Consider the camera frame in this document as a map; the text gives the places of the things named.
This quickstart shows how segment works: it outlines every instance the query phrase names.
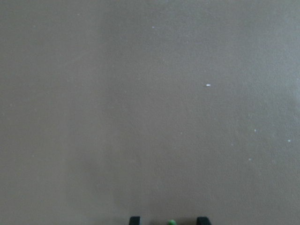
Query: concrete floor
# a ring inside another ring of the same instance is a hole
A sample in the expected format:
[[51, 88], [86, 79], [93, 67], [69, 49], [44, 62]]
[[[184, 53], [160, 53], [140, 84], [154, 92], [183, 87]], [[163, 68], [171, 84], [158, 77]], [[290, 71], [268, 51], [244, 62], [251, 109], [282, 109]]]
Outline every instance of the concrete floor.
[[0, 223], [298, 224], [299, 10], [2, 0]]

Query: black object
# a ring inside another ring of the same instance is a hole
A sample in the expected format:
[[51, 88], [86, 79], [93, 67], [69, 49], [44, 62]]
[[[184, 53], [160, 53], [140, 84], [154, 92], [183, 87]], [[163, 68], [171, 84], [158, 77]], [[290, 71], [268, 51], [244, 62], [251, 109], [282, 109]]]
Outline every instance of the black object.
[[207, 217], [198, 217], [196, 225], [211, 225]]
[[[141, 225], [141, 217], [131, 217], [129, 225]], [[211, 225], [210, 220], [207, 217], [198, 217], [196, 225]]]
[[141, 225], [141, 217], [131, 217], [129, 219], [129, 225]]

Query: green object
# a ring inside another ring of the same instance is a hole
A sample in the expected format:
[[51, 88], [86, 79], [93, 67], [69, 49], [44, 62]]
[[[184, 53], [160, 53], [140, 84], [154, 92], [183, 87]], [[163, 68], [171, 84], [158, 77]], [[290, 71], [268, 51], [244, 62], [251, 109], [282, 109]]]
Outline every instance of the green object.
[[175, 220], [171, 219], [169, 220], [168, 225], [177, 225], [177, 223]]

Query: gray floor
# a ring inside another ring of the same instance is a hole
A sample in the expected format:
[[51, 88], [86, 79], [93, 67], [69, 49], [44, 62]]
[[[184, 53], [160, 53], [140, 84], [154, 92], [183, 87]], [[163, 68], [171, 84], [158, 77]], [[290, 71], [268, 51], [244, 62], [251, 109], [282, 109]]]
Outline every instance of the gray floor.
[[0, 223], [298, 224], [299, 11], [2, 0]]

